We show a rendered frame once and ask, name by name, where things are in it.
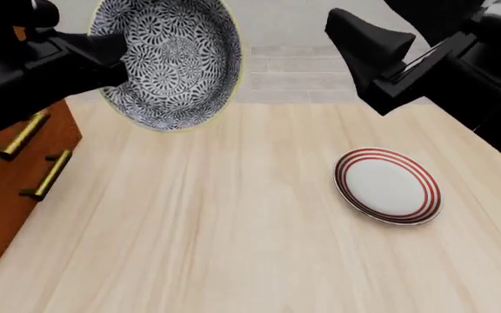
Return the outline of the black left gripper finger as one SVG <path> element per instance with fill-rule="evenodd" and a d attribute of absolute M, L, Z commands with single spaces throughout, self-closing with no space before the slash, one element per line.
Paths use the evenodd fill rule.
<path fill-rule="evenodd" d="M 57 33 L 57 38 L 69 50 L 105 66 L 121 63 L 127 51 L 125 38 L 120 33 L 103 36 Z"/>
<path fill-rule="evenodd" d="M 68 80 L 67 95 L 74 96 L 91 90 L 106 87 L 117 87 L 128 81 L 128 72 L 123 62 L 112 64 L 110 67 L 93 67 L 79 70 Z"/>

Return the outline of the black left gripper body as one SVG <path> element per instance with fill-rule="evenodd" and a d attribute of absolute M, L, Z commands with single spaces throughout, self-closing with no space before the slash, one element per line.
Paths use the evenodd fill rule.
<path fill-rule="evenodd" d="M 19 70 L 64 70 L 75 58 L 65 41 L 68 34 L 53 28 L 25 28 L 15 65 Z"/>

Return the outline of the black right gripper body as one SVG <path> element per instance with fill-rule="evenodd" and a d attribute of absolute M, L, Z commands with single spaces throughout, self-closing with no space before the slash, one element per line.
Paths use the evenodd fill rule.
<path fill-rule="evenodd" d="M 373 80 L 371 107 L 384 116 L 426 97 L 453 117 L 479 116 L 475 72 L 462 60 L 477 42 L 473 35 L 456 33 L 409 70 L 392 71 Z"/>

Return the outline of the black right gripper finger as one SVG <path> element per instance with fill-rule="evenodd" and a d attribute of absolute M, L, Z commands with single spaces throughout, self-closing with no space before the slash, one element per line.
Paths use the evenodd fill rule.
<path fill-rule="evenodd" d="M 346 10 L 330 10 L 325 33 L 343 57 L 357 93 L 362 96 L 374 80 L 403 65 L 416 36 L 380 28 Z"/>
<path fill-rule="evenodd" d="M 384 0 L 430 45 L 460 31 L 478 9 L 478 0 Z"/>

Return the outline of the black white patterned bowl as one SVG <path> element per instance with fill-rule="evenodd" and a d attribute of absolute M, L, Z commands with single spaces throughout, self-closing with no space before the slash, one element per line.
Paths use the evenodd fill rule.
<path fill-rule="evenodd" d="M 223 0 L 101 0 L 89 33 L 124 37 L 128 79 L 100 93 L 149 130 L 177 132 L 209 122 L 240 80 L 239 29 Z"/>

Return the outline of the wooden cabinet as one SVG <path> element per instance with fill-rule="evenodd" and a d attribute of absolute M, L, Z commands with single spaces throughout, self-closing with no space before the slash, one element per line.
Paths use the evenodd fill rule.
<path fill-rule="evenodd" d="M 0 258 L 33 211 L 37 202 L 19 196 L 20 190 L 35 188 L 51 163 L 46 156 L 73 151 L 82 139 L 80 129 L 65 101 L 47 109 L 50 118 L 19 155 L 10 162 L 0 158 Z M 0 148 L 10 143 L 26 122 L 0 132 Z"/>

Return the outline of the white plate with red rings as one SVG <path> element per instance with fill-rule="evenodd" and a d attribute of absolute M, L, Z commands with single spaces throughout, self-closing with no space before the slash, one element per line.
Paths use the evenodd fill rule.
<path fill-rule="evenodd" d="M 417 161 L 394 150 L 350 150 L 335 163 L 333 179 L 349 205 L 384 223 L 427 223 L 439 215 L 444 204 L 435 177 Z"/>

